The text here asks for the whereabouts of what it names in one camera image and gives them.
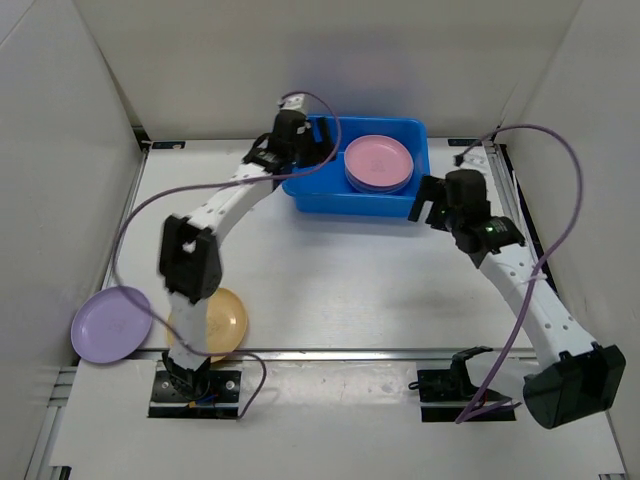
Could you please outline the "pink plate back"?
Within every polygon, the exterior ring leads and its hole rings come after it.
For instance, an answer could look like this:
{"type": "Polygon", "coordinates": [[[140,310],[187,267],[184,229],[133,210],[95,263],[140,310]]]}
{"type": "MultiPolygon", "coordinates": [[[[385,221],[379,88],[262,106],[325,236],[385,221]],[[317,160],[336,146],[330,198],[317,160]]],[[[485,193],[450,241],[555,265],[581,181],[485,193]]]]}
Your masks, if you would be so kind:
{"type": "Polygon", "coordinates": [[[403,182],[399,182],[391,186],[372,186],[356,179],[349,172],[346,172],[345,175],[349,184],[356,191],[366,194],[393,194],[405,188],[411,180],[411,177],[407,177],[403,182]]]}

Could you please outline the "pink plate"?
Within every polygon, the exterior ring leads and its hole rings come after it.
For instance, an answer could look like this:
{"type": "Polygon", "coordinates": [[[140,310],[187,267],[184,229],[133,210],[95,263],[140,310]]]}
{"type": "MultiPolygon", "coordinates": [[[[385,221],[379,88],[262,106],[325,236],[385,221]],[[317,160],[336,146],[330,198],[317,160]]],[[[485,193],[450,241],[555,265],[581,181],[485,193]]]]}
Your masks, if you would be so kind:
{"type": "Polygon", "coordinates": [[[399,182],[391,186],[372,186],[356,179],[349,172],[346,172],[345,175],[349,184],[356,191],[366,194],[393,194],[405,188],[411,180],[411,177],[407,177],[403,182],[399,182]]]}
{"type": "Polygon", "coordinates": [[[344,151],[345,170],[350,177],[373,188],[390,188],[410,179],[414,161],[399,141],[383,135],[353,140],[344,151]]]}

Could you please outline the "pink plate front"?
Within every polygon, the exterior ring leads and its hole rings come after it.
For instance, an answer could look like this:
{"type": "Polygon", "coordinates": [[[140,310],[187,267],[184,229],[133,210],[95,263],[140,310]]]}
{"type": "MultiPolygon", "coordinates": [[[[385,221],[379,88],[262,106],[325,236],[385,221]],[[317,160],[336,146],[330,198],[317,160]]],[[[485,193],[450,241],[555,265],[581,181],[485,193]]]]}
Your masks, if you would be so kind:
{"type": "Polygon", "coordinates": [[[353,140],[344,151],[345,170],[350,177],[373,188],[390,188],[410,179],[414,161],[399,141],[383,135],[353,140]]]}

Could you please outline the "yellow plate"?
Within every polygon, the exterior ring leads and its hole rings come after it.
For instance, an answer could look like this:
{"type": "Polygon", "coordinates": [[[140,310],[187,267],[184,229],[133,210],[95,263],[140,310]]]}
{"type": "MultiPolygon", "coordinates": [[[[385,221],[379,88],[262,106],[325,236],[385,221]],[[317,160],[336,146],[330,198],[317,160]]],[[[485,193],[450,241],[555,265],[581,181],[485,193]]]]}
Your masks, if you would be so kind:
{"type": "Polygon", "coordinates": [[[201,355],[193,354],[180,341],[174,331],[193,350],[204,353],[216,353],[212,362],[224,359],[243,341],[247,327],[248,314],[243,302],[231,290],[218,288],[208,299],[192,304],[179,293],[169,296],[170,315],[168,324],[172,327],[167,333],[170,357],[180,366],[197,369],[204,361],[201,355]]]}

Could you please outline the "purple plate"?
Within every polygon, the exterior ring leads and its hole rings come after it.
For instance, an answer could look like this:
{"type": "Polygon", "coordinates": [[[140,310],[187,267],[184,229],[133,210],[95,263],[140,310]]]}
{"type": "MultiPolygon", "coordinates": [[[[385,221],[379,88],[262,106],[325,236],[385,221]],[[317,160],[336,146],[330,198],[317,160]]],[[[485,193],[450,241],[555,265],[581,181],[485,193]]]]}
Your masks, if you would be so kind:
{"type": "Polygon", "coordinates": [[[85,307],[91,310],[85,335],[91,340],[111,342],[106,350],[110,360],[127,357],[146,339],[152,324],[147,297],[132,287],[100,292],[85,307]]]}

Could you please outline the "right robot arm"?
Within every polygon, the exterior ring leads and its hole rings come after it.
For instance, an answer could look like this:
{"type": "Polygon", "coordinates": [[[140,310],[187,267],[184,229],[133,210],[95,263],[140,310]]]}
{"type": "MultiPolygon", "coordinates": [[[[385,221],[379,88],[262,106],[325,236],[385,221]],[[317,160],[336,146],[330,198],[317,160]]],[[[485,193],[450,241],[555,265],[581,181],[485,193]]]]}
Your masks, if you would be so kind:
{"type": "Polygon", "coordinates": [[[468,348],[453,355],[446,376],[419,380],[422,399],[469,402],[461,420],[484,417],[513,399],[546,429],[608,410],[626,366],[624,355],[615,345],[600,345],[571,316],[534,266],[518,227],[492,214],[484,176],[469,169],[442,179],[425,175],[409,220],[418,220],[426,203],[431,205],[426,224],[450,233],[500,292],[538,365],[502,358],[490,347],[468,348]]]}

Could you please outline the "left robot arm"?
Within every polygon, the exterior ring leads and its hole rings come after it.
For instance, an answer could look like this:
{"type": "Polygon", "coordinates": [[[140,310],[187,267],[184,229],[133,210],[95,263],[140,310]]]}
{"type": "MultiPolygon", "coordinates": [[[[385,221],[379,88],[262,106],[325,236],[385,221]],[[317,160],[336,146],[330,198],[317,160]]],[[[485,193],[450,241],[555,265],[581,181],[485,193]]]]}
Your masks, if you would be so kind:
{"type": "Polygon", "coordinates": [[[231,177],[204,205],[163,224],[158,270],[169,293],[173,335],[163,364],[174,388],[189,400],[207,395],[212,353],[207,343],[209,298],[223,267],[220,247],[231,229],[294,169],[308,170],[336,156],[325,117],[282,109],[231,177]]]}

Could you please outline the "blue plastic bin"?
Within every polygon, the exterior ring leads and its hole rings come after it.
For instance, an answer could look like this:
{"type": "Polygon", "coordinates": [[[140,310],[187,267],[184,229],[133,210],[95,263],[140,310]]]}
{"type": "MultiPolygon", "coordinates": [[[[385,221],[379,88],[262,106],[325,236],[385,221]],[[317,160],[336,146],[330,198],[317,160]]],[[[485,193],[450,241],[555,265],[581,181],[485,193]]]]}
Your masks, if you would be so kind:
{"type": "Polygon", "coordinates": [[[362,116],[342,116],[340,124],[342,139],[337,158],[317,173],[286,180],[285,193],[304,213],[407,217],[421,178],[430,173],[425,125],[410,118],[362,116]],[[387,136],[406,147],[414,162],[414,172],[403,188],[393,193],[363,193],[349,183],[344,152],[352,141],[365,135],[387,136]]]}

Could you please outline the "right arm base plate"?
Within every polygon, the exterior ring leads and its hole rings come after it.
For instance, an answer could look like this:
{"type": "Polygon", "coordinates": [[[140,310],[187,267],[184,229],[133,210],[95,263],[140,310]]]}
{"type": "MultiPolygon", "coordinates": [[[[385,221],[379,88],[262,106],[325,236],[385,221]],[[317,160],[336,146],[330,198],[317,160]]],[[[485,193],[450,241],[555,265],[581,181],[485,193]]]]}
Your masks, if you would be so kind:
{"type": "MultiPolygon", "coordinates": [[[[422,423],[453,423],[464,410],[474,393],[464,395],[455,386],[447,369],[422,369],[417,378],[410,382],[408,390],[418,394],[422,423]]],[[[505,397],[493,390],[487,390],[476,409],[505,402],[505,397]]],[[[469,422],[514,422],[515,406],[505,402],[491,412],[469,419],[469,422]]]]}

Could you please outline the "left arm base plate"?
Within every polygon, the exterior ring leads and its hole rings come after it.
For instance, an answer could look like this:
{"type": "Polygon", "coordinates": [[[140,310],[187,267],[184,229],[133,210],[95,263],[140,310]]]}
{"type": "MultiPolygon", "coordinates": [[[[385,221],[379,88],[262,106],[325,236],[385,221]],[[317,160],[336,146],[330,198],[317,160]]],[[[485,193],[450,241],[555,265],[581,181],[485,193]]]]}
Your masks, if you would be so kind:
{"type": "Polygon", "coordinates": [[[157,370],[147,417],[152,419],[232,420],[238,417],[240,370],[213,369],[200,393],[182,394],[166,370],[157,370]]]}

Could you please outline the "left aluminium rail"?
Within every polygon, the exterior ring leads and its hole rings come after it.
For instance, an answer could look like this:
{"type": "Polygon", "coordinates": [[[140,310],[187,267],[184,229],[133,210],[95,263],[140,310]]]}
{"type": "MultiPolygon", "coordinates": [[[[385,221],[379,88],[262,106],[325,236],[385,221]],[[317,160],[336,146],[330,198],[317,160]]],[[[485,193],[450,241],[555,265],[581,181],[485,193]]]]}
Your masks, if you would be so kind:
{"type": "Polygon", "coordinates": [[[51,466],[51,456],[56,445],[63,424],[66,407],[71,396],[71,390],[78,365],[82,362],[107,366],[123,360],[124,356],[110,360],[106,348],[111,345],[107,340],[91,340],[85,335],[89,323],[86,320],[91,310],[85,307],[103,290],[114,288],[113,285],[113,244],[110,243],[106,266],[100,277],[100,282],[92,291],[81,307],[74,311],[74,318],[70,327],[70,341],[74,349],[74,360],[63,364],[55,370],[54,385],[46,398],[46,412],[41,424],[38,438],[29,465],[24,475],[25,479],[69,479],[72,468],[69,465],[51,466]]]}

